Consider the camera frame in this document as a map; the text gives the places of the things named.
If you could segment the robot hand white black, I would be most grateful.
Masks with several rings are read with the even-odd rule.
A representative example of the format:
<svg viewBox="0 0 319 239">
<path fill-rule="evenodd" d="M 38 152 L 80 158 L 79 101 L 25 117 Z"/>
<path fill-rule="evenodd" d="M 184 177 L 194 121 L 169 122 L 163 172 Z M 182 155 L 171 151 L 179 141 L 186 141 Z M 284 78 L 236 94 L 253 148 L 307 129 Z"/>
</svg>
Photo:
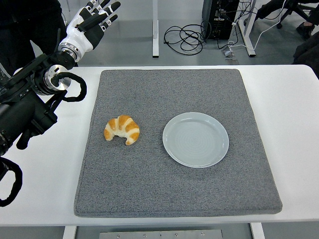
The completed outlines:
<svg viewBox="0 0 319 239">
<path fill-rule="evenodd" d="M 96 0 L 89 1 L 73 17 L 67 27 L 67 36 L 58 49 L 70 49 L 74 53 L 83 55 L 92 51 L 100 43 L 106 29 L 118 18 L 115 11 L 121 6 L 116 1 L 110 3 L 104 0 L 98 3 Z"/>
</svg>

